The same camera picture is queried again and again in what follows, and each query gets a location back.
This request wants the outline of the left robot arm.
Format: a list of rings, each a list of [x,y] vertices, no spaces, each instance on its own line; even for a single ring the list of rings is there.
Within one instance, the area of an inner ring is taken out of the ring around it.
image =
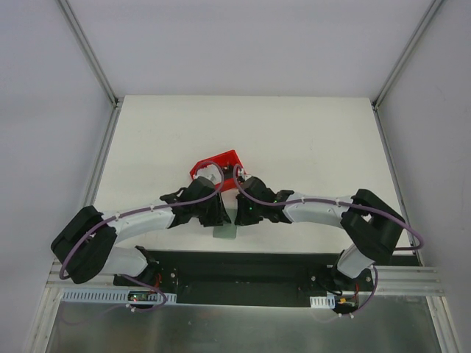
[[[82,284],[105,273],[113,274],[114,285],[157,286],[162,270],[149,250],[117,244],[193,218],[203,227],[230,223],[219,188],[202,176],[138,209],[102,213],[94,206],[83,207],[52,241],[51,250],[61,264],[59,277]]]

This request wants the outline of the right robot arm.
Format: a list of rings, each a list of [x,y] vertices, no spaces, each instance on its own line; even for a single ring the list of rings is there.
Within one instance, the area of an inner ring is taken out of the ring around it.
[[[375,263],[389,263],[404,219],[372,191],[359,189],[353,196],[328,199],[293,190],[274,192],[251,176],[238,185],[235,225],[249,226],[267,219],[272,223],[314,223],[344,230],[353,244],[338,257],[331,281],[339,290],[353,286],[361,272]]]

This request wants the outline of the green leather card holder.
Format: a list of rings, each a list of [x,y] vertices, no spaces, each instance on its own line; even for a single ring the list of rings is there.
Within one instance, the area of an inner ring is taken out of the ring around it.
[[[213,237],[218,239],[233,240],[237,236],[237,226],[234,224],[236,219],[236,209],[229,209],[227,215],[229,217],[229,222],[213,228]]]

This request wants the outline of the red plastic card bin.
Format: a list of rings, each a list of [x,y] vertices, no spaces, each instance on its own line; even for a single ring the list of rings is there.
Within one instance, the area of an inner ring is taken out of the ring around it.
[[[211,181],[216,187],[222,185],[221,192],[236,189],[233,178],[233,169],[236,165],[244,168],[243,164],[234,149],[208,157],[198,161],[190,170],[192,179],[201,177],[202,174],[213,174],[216,180]]]

